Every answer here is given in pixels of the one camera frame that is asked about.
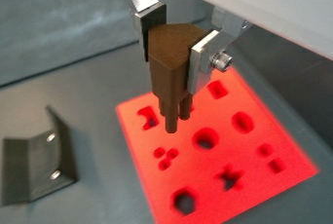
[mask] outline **bolt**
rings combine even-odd
[[[249,25],[249,22],[245,20],[244,23],[243,23],[243,28],[245,29]]]
[[[51,142],[55,139],[57,135],[53,133],[49,137],[47,137],[47,141]]]
[[[51,174],[51,179],[55,180],[55,179],[59,177],[61,174],[62,174],[61,171],[57,170],[57,171]]]
[[[231,67],[232,62],[233,62],[233,57],[231,55],[228,55],[225,53],[225,51],[220,51],[212,57],[212,66],[220,72],[225,72],[228,70],[228,68]]]

